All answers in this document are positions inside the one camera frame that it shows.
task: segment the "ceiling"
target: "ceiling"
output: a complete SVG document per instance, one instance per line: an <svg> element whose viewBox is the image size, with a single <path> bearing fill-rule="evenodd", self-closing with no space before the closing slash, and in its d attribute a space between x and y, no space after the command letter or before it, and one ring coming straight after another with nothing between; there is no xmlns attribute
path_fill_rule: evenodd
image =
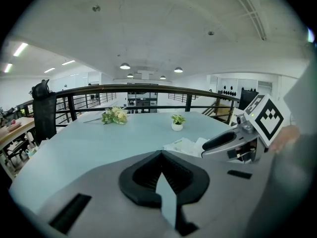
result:
<svg viewBox="0 0 317 238"><path fill-rule="evenodd" d="M51 77L58 73L82 66L78 62L61 65L72 59L57 55L53 52L28 45L18 57L13 56L22 44L21 41L7 40L1 50L0 76L45 76ZM12 64L9 73L3 73L8 63Z"/></svg>
<svg viewBox="0 0 317 238"><path fill-rule="evenodd" d="M307 64L307 29L283 0L37 0L11 37L113 78L140 69L168 80L206 72L297 76ZM121 70L123 62L131 70ZM184 73L174 73L177 66Z"/></svg>

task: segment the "metal railing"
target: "metal railing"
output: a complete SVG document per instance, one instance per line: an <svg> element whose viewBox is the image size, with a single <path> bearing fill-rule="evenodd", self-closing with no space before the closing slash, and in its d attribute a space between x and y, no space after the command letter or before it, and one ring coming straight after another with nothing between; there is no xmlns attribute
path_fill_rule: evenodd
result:
<svg viewBox="0 0 317 238"><path fill-rule="evenodd" d="M212 93L208 91L173 87L173 86L162 86L162 85L146 85L146 84L126 84L126 85L96 85L88 87L73 88L57 92L56 102L56 119L64 117L61 121L56 123L56 126L65 127L66 124L77 119L77 115L83 112L91 111L104 111L105 108L95 108L104 102L108 102L116 99L116 93L118 92L157 92L157 93L168 93L175 96L182 96L182 101L185 102L184 106L142 106L142 109L185 109L189 112L191 108L206 108L210 109L211 106L192 106L192 100L199 96L213 97L218 99L225 99L231 101L230 107L223 106L212 106L217 109L230 109L230 112L225 115L210 116L212 118L226 117L228 116L226 123L229 123L233 106L235 101L239 101L237 98L226 96L222 94ZM30 116L30 106L33 101L30 100L17 106L18 110L24 109L25 115ZM139 106L125 107L127 110L140 109Z"/></svg>
<svg viewBox="0 0 317 238"><path fill-rule="evenodd" d="M175 93L169 93L168 98L174 101L180 101L180 102L186 102L187 100L187 95L186 94L175 94ZM192 101L199 98L198 95L193 95L192 96Z"/></svg>

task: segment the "light blue tabletop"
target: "light blue tabletop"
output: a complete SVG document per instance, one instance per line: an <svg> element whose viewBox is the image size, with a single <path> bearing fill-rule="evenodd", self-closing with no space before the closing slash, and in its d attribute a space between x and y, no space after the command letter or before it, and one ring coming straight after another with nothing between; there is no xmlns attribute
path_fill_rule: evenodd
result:
<svg viewBox="0 0 317 238"><path fill-rule="evenodd" d="M171 128L172 114L187 122L182 131ZM100 165L160 150L182 137L194 142L212 138L230 127L197 112L133 114L125 125L88 115L73 122L43 145L28 161L9 190L16 203L38 213L43 203L83 173Z"/></svg>

